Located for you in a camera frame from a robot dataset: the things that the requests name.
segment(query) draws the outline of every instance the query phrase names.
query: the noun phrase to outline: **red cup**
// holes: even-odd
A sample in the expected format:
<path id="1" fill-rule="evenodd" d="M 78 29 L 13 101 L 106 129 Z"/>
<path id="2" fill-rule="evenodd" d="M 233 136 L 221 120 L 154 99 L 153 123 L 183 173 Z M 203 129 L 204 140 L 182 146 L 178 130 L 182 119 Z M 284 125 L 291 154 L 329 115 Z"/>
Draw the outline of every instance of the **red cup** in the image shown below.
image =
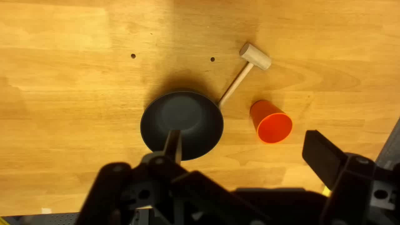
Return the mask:
<path id="1" fill-rule="evenodd" d="M 291 133 L 291 119 L 266 100 L 258 100 L 252 104 L 249 115 L 254 130 L 263 143 L 278 143 Z"/>

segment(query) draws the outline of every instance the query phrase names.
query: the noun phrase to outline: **wooden table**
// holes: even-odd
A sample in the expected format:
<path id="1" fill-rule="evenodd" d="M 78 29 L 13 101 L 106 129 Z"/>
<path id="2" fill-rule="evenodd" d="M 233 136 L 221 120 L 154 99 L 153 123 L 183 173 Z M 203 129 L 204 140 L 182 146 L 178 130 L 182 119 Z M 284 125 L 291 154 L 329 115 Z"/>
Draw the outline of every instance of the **wooden table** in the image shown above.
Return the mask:
<path id="1" fill-rule="evenodd" d="M 307 129 L 374 159 L 400 115 L 396 0 L 18 0 L 0 11 L 0 215 L 77 211 L 103 164 L 148 153 L 144 106 L 177 88 L 217 100 L 246 41 L 272 66 L 224 105 L 218 145 L 182 164 L 226 189 L 321 191 L 299 155 Z M 257 140 L 258 99 L 292 118 L 281 144 Z"/>

